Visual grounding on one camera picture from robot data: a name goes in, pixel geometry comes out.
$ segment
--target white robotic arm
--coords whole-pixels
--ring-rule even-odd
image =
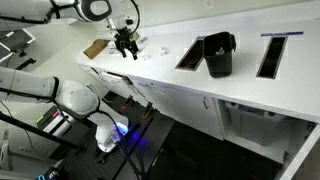
[[[138,48],[136,43],[130,40],[133,32],[127,29],[120,0],[1,0],[0,2],[0,21],[5,21],[5,26],[1,26],[3,23],[0,23],[0,30],[47,24],[51,18],[76,18],[87,22],[106,19],[109,27],[118,32],[115,42],[118,50],[125,57],[124,49],[128,49],[136,58]],[[99,148],[104,152],[110,152],[119,141],[116,130],[120,130],[121,134],[126,134],[128,131],[129,122],[126,117],[113,111],[87,87],[73,81],[60,81],[53,77],[0,67],[0,100],[26,103],[54,101],[72,111],[72,114],[86,117],[97,124],[96,139]]]
[[[137,10],[140,24],[140,12],[134,0],[130,0]],[[50,23],[51,19],[75,18],[86,22],[106,20],[109,28],[115,31],[117,49],[126,57],[125,49],[137,59],[138,46],[131,36],[133,31],[127,28],[120,0],[1,0],[0,31],[15,30],[32,25]]]
[[[128,119],[106,105],[87,87],[58,78],[0,67],[0,100],[43,103],[54,101],[78,117],[87,117],[97,124],[96,140],[99,148],[110,152],[128,131]]]

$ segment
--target white cabinet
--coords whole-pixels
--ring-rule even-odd
[[[153,107],[158,109],[162,114],[177,119],[175,109],[172,107],[170,97],[166,93],[166,87],[155,82],[146,80],[132,79],[132,82],[138,88],[138,91],[148,100],[153,103]]]
[[[128,98],[130,95],[133,96],[135,101],[138,101],[143,106],[147,105],[147,101],[140,94],[134,84],[130,83],[128,77],[110,73],[106,70],[99,68],[92,68],[88,66],[80,65],[80,67],[87,73],[94,76],[101,83],[103,83],[109,91],[114,92],[124,98]]]
[[[223,139],[222,123],[217,117],[217,109],[211,97],[148,80],[133,82],[161,113],[210,136]]]
[[[178,121],[223,140],[222,123],[214,105],[215,99],[175,88],[166,88],[166,94],[171,99],[171,107]]]

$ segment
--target metal rod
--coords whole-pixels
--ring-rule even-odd
[[[37,135],[39,135],[41,137],[50,139],[51,141],[54,141],[54,142],[60,143],[62,145],[68,146],[68,147],[70,147],[72,149],[78,149],[78,146],[73,144],[73,143],[70,143],[70,142],[65,141],[63,139],[60,139],[60,138],[58,138],[58,137],[56,137],[54,135],[51,135],[51,134],[46,133],[44,131],[41,131],[40,129],[35,128],[35,127],[33,127],[33,126],[29,125],[29,124],[26,124],[26,123],[24,123],[22,121],[19,121],[19,120],[15,119],[15,118],[12,118],[10,116],[7,116],[7,115],[3,114],[2,112],[0,112],[0,120],[2,120],[4,122],[7,122],[9,124],[12,124],[14,126],[17,126],[19,128],[22,128],[22,129],[24,129],[26,131],[32,132],[34,134],[37,134]]]

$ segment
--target white wall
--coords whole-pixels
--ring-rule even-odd
[[[35,74],[46,76],[56,76],[60,79],[74,80],[85,84],[88,81],[97,86],[102,86],[99,82],[83,72],[76,64],[73,55],[78,53],[83,47],[89,46],[95,40],[96,28],[92,24],[76,22],[66,25],[62,21],[55,21],[47,26],[34,26],[27,29],[37,39],[30,46],[27,53],[38,62],[30,65],[26,70]],[[36,121],[41,117],[52,104],[26,104],[5,102],[11,109],[12,114],[24,122],[36,126]],[[6,123],[0,122],[0,143],[2,141],[3,130],[8,127]],[[30,133],[33,144],[39,152],[50,152],[50,148],[57,146],[49,140]],[[32,151],[26,133],[14,126],[9,125],[10,150],[16,153],[39,157]],[[30,149],[30,153],[19,150],[23,146]]]
[[[141,11],[142,26],[218,16],[236,12],[281,6],[311,0],[136,0]],[[214,6],[207,7],[207,2]],[[124,3],[128,15],[136,15],[130,1]]]

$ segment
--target floor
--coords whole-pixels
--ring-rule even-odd
[[[176,123],[151,180],[271,180],[281,165]]]

